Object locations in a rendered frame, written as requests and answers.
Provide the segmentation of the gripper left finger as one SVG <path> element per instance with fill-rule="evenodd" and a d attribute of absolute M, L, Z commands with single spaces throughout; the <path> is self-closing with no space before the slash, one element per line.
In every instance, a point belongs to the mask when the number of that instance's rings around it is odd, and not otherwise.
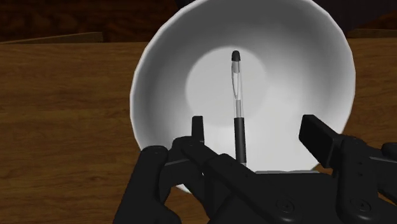
<path fill-rule="evenodd" d="M 172 148 L 148 146 L 137 159 L 113 224 L 182 224 L 165 206 L 172 186 L 185 184 L 207 224 L 298 224 L 298 204 L 227 154 L 204 145 L 203 119 Z"/>

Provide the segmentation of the black and clear pen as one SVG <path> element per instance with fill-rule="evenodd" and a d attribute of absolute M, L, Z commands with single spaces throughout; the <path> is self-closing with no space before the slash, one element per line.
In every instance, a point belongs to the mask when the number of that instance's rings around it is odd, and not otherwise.
<path fill-rule="evenodd" d="M 234 99 L 235 117 L 234 122 L 234 136 L 235 136 L 235 158 L 242 165 L 247 164 L 246 158 L 246 137 L 245 137 L 245 123 L 243 113 L 242 100 L 242 75 L 240 67 L 240 52 L 234 50 L 232 52 L 232 88 Z"/>

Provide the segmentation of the white bowl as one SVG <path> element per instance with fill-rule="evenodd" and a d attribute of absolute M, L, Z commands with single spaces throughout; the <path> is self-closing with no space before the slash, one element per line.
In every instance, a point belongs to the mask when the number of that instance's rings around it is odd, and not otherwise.
<path fill-rule="evenodd" d="M 234 155 L 232 52 L 239 51 L 247 165 L 309 170 L 298 139 L 304 114 L 342 132 L 356 70 L 328 3 L 337 0 L 194 0 L 152 37 L 137 64 L 130 120 L 140 148 L 170 147 L 204 121 L 205 144 Z"/>

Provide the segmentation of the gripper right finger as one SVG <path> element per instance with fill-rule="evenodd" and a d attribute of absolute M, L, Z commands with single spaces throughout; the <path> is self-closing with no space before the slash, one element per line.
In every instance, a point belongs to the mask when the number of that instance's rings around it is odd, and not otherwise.
<path fill-rule="evenodd" d="M 300 142 L 337 178 L 336 212 L 344 224 L 397 224 L 397 143 L 381 149 L 303 115 Z"/>

